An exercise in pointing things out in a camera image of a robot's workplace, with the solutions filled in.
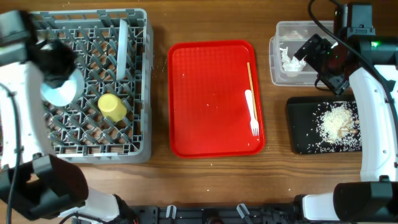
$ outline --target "plastic container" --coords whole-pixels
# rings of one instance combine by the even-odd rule
[[[32,12],[39,38],[60,39],[82,58],[83,95],[76,103],[44,103],[49,138],[58,157],[94,164],[138,163],[150,158],[152,116],[150,71],[154,33],[143,9]],[[116,71],[121,19],[128,24],[125,71]],[[115,73],[122,80],[116,80]],[[98,108],[112,93],[127,108],[114,123]]]
[[[259,136],[245,91],[250,63]],[[168,53],[170,145],[185,159],[256,154],[265,145],[256,57],[244,40],[176,44]]]
[[[321,21],[329,30],[333,30],[333,21]],[[292,58],[294,53],[313,35],[335,43],[329,35],[323,32],[313,21],[281,21],[276,25],[275,36],[269,41],[269,66],[271,80],[277,86],[314,86],[317,73],[308,64],[301,72],[286,72],[282,68],[280,48],[288,47],[287,55]]]

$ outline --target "cable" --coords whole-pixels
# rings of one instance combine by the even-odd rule
[[[347,31],[347,27],[343,27],[341,28],[338,33],[337,33],[337,37],[341,39],[341,35],[344,34]]]
[[[19,163],[21,162],[21,132],[19,130],[19,116],[18,116],[17,103],[15,101],[14,94],[4,84],[0,83],[0,87],[3,88],[7,92],[8,97],[11,99],[12,108],[14,110],[14,117],[15,117],[15,136],[16,136],[17,159],[16,159],[15,168],[14,168],[14,174],[12,175],[10,192],[8,195],[7,215],[6,215],[6,223],[11,224],[12,201],[14,200],[14,189],[15,189],[15,184],[17,182]]]
[[[321,80],[320,78],[317,78],[317,79],[315,80],[315,83],[314,83],[315,88],[316,88],[317,90],[320,90],[320,91],[331,91],[331,90],[329,90],[329,89],[327,89],[327,88],[320,88],[320,87],[318,87],[318,82],[319,82],[320,80]]]
[[[65,216],[65,217],[60,221],[59,224],[65,223],[70,217],[76,217],[76,218],[82,217],[82,218],[87,218],[87,219],[89,219],[89,220],[93,220],[93,221],[96,221],[96,222],[99,222],[99,223],[104,223],[104,224],[112,223],[112,221],[106,222],[106,221],[101,220],[101,219],[99,219],[99,218],[91,217],[91,216],[89,216],[89,215],[84,215],[84,214],[81,214],[81,213],[78,213],[78,212],[73,212],[73,213],[71,213],[71,214]]]
[[[314,21],[314,23],[316,23],[316,25],[321,28],[321,30],[323,32],[325,32],[326,34],[328,34],[331,38],[335,39],[339,44],[345,46],[349,51],[351,51],[352,53],[355,54],[355,56],[357,56],[357,58],[363,63],[364,68],[377,80],[379,81],[379,83],[381,84],[381,86],[383,87],[383,90],[386,92],[386,96],[387,96],[387,100],[388,103],[391,107],[391,113],[392,113],[392,119],[394,120],[394,126],[395,126],[395,130],[396,130],[396,138],[398,141],[398,115],[397,115],[397,110],[394,104],[394,100],[392,99],[391,93],[388,90],[387,84],[384,81],[383,76],[379,73],[379,71],[373,66],[371,65],[368,60],[366,58],[364,58],[359,52],[357,52],[354,48],[352,48],[351,46],[349,46],[348,44],[346,44],[344,41],[342,41],[341,39],[339,39],[338,37],[336,37],[332,32],[330,32],[330,30],[328,30],[325,26],[323,26],[317,18],[315,18],[315,16],[312,14],[312,10],[311,10],[311,6],[312,3],[314,3],[316,0],[311,0],[310,3],[308,4],[308,13],[310,14],[310,17],[312,18],[312,20]],[[339,2],[337,2],[336,0],[330,0],[331,2],[333,2],[334,4],[336,4],[338,7],[343,7]]]

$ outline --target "clear plastic container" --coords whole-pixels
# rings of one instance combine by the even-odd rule
[[[321,21],[329,30],[333,30],[333,21]],[[313,35],[319,34],[332,44],[336,41],[323,32],[313,21],[281,21],[276,25],[275,37],[269,41],[269,66],[271,80],[277,86],[313,86],[317,73],[308,64],[301,72],[286,72],[282,68],[280,48],[288,47],[287,55],[292,58],[294,53]]]

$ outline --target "yellow cup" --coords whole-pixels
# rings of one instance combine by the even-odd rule
[[[120,98],[110,93],[99,98],[98,107],[101,113],[105,117],[111,118],[113,122],[120,121],[127,113],[127,109]]]

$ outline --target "red tray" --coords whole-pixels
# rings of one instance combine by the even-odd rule
[[[244,40],[176,44],[169,50],[170,145],[181,158],[256,154],[266,140],[256,58]],[[253,136],[245,90],[250,62],[259,136]]]

